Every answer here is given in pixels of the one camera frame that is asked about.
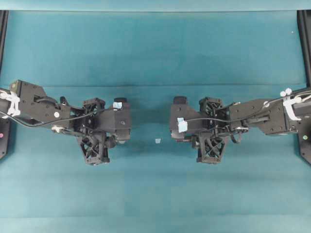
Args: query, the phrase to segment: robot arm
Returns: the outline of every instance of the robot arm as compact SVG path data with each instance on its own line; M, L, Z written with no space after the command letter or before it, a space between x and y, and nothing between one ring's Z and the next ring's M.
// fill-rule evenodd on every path
M311 89L281 92L278 99L257 99L224 106L221 99L204 98L197 112L186 97L175 97L171 106L170 131L177 142L190 142L198 149L197 162L217 164L230 138L241 142L241 135L257 127L266 135L299 134L300 146L309 150ZM301 155L311 163L311 155Z
M98 98L86 100L78 108L69 105L65 97L58 102L41 86L20 80L12 83L10 90L0 89L0 117L76 137L90 165L109 163L108 149L129 140L132 127L125 98L116 98L107 109L105 101Z

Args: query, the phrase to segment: black mounting plate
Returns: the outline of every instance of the black mounting plate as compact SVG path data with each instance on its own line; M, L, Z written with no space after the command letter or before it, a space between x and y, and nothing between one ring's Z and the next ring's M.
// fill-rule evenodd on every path
M5 41L6 25L8 21L8 11L0 11L0 70L2 65L3 48ZM8 140L11 122L8 119L0 118L0 159L7 154Z
M296 127L300 155L311 164L311 118L302 118Z
M311 86L311 10L297 11L297 23L307 78ZM297 124L300 155L311 164L311 118L303 118Z
M11 121L8 119L0 119L0 159L7 154L10 127Z

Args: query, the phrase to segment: teal table surface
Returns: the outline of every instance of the teal table surface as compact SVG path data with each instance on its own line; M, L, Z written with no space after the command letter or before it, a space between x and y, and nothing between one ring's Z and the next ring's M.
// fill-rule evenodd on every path
M13 124L0 232L310 231L311 166L296 136L252 129L211 166L168 129L177 95L198 109L206 96L229 104L305 87L295 11L10 12L0 85L16 79L77 106L125 96L133 128L110 164L92 167L73 137Z

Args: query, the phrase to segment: white cable clip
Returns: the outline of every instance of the white cable clip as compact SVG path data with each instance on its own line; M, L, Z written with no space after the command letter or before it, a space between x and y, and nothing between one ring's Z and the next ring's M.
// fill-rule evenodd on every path
M283 106L285 107L287 115L291 120L301 120L300 118L296 117L294 110L293 110L293 104L301 103L302 98L295 97L291 99L291 97L288 96L291 93L292 93L292 90L290 88L287 88L285 91L281 91L280 95L281 97L284 97Z
M186 122L183 117L177 117L177 122L178 122L179 133L182 133L188 130L188 122Z
M11 93L8 94L5 91L1 91L0 98L11 102L10 108L7 113L8 115L12 117L20 115L20 110L18 109L20 98L17 96L15 92L11 91Z

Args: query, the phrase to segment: screw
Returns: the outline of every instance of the screw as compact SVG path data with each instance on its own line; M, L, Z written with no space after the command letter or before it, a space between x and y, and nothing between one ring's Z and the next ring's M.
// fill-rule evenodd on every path
M59 118L59 116L60 116L60 115L59 115L59 112L55 112L55 113L54 113L54 117Z

